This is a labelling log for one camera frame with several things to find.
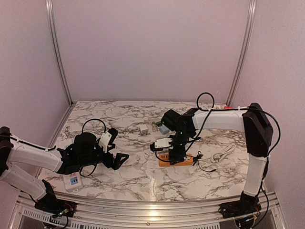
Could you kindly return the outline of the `orange power strip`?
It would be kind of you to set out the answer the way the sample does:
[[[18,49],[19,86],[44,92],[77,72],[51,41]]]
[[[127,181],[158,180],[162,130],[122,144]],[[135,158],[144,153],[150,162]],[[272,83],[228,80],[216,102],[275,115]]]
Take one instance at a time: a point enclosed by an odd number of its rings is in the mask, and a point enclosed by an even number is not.
[[[159,167],[179,167],[179,166],[192,166],[193,165],[193,156],[191,154],[186,154],[186,156],[174,160],[169,158],[168,154],[159,155]]]

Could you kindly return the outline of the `black adapter with cable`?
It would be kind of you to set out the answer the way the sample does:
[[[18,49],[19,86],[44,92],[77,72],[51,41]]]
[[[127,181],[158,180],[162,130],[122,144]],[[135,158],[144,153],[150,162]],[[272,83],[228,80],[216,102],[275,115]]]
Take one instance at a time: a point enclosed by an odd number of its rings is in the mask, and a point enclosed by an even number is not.
[[[198,167],[203,171],[203,172],[207,172],[207,173],[212,173],[212,172],[215,172],[216,169],[212,169],[210,171],[208,170],[204,170],[200,167],[200,163],[199,163],[199,160],[202,159],[203,157],[203,153],[201,151],[198,151],[197,152],[197,155],[196,156],[193,156],[191,154],[186,154],[186,156],[190,157],[193,159],[193,162],[192,162],[192,166],[195,166],[195,164],[198,164]]]

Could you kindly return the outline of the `light blue plug adapter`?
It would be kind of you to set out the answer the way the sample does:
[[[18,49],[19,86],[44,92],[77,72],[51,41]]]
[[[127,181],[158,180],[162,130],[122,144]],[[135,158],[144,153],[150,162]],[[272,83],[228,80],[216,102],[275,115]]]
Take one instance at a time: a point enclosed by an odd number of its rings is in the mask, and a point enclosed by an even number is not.
[[[159,131],[160,131],[160,133],[161,133],[162,135],[165,135],[165,134],[167,134],[167,133],[170,132],[170,130],[169,130],[166,126],[164,126],[164,125],[162,125],[162,126],[159,127]]]

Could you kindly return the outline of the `green plug adapter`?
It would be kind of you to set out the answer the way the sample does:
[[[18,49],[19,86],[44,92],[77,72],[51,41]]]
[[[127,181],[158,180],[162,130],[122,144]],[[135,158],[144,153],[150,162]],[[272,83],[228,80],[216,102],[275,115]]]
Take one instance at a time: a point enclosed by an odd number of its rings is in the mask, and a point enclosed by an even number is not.
[[[163,125],[162,122],[161,122],[160,120],[154,121],[153,123],[154,123],[156,126],[158,126],[158,127],[160,127],[160,126]]]

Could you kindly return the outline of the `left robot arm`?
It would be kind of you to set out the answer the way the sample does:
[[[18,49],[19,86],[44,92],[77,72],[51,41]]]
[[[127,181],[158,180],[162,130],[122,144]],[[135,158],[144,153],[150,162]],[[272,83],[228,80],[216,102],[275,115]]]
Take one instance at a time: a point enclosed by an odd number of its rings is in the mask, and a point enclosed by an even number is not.
[[[110,153],[115,148],[113,141],[117,134],[114,128],[102,133],[100,137],[82,132],[65,149],[44,148],[17,138],[8,127],[3,126],[0,129],[0,179],[28,193],[35,201],[41,200],[49,212],[57,212],[60,201],[55,198],[52,186],[16,164],[42,167],[61,175],[76,173],[84,167],[98,164],[117,170],[129,158],[128,154]]]

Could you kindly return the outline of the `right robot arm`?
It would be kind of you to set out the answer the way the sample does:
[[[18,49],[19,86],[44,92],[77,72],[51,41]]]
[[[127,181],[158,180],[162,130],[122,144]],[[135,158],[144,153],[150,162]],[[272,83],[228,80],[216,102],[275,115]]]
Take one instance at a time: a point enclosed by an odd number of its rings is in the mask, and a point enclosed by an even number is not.
[[[238,131],[243,134],[249,154],[249,165],[241,200],[236,203],[236,210],[245,214],[254,207],[270,155],[273,127],[268,120],[269,114],[258,103],[249,107],[232,109],[191,108],[184,114],[174,110],[167,111],[162,123],[175,134],[156,140],[156,150],[168,149],[170,163],[178,163],[186,156],[186,144],[190,138],[198,138],[204,129],[223,129]]]

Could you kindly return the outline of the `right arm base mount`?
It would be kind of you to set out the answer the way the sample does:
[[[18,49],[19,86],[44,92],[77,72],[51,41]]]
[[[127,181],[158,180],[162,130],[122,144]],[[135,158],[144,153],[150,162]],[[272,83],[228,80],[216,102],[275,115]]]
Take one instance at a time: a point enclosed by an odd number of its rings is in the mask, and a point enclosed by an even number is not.
[[[261,209],[258,194],[253,197],[242,192],[239,200],[220,204],[218,212],[227,219],[259,212]]]

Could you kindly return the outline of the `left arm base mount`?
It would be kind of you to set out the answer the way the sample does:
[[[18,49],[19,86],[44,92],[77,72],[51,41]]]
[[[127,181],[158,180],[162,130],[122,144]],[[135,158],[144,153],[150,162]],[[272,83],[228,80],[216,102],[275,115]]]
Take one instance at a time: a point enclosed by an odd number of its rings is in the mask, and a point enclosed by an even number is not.
[[[58,199],[53,191],[51,184],[45,181],[44,179],[42,180],[42,182],[46,187],[46,193],[42,198],[35,200],[35,208],[49,213],[53,213],[57,216],[60,215],[60,212],[63,212],[67,209],[67,216],[73,217],[76,208],[76,203],[73,201]]]

